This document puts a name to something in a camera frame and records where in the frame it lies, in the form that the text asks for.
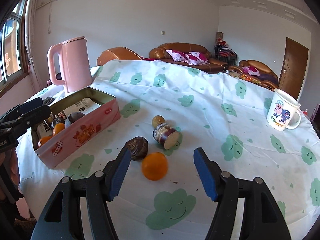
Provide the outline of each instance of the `black clamp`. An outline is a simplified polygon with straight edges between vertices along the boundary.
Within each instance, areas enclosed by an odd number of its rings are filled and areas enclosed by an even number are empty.
[[[207,196],[218,202],[206,240],[230,240],[238,198],[244,198],[239,240],[291,240],[284,217],[262,178],[235,178],[210,161],[202,148],[194,151],[193,158]]]
[[[80,197],[87,198],[93,239],[118,240],[106,201],[118,195],[130,160],[130,151],[122,148],[114,161],[87,179],[63,177],[42,210],[31,240],[84,240]]]
[[[15,106],[0,117],[0,153],[5,152],[4,163],[0,166],[0,187],[12,204],[23,196],[9,176],[11,150],[18,146],[18,138],[28,128],[50,117],[50,107],[42,104],[41,98],[35,98]]]

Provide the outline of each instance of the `orange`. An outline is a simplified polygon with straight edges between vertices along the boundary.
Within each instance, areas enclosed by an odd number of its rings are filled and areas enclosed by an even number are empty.
[[[51,138],[52,138],[52,136],[44,136],[44,137],[42,137],[38,142],[38,147],[41,147],[42,145],[44,145]]]
[[[151,153],[141,163],[143,175],[150,180],[162,179],[168,171],[168,161],[163,153]]]
[[[66,125],[64,123],[57,123],[55,125],[55,127],[53,128],[53,133],[52,135],[55,136],[57,135],[58,133],[60,133],[64,128],[66,127]]]

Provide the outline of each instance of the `kettle lid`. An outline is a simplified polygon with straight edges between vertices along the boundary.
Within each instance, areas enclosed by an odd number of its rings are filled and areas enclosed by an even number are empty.
[[[68,43],[68,42],[76,41],[76,40],[81,40],[81,39],[85,39],[85,37],[84,37],[84,36],[76,37],[76,38],[73,38],[73,39],[70,39],[70,40],[64,41],[64,42],[62,42],[62,44],[66,44],[66,43]]]

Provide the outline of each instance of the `window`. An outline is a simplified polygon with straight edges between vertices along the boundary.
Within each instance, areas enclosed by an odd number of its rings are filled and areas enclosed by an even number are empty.
[[[26,0],[21,0],[0,30],[0,91],[11,81],[24,73],[22,65],[23,14]]]

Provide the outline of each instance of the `pink tin box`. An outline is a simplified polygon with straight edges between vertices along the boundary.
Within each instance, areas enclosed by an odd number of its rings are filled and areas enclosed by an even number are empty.
[[[40,148],[36,133],[37,125],[31,129],[33,149],[49,169],[53,169],[121,116],[115,96],[90,87],[81,89],[51,105],[52,114],[57,115],[84,98],[91,98],[101,106],[66,127]]]

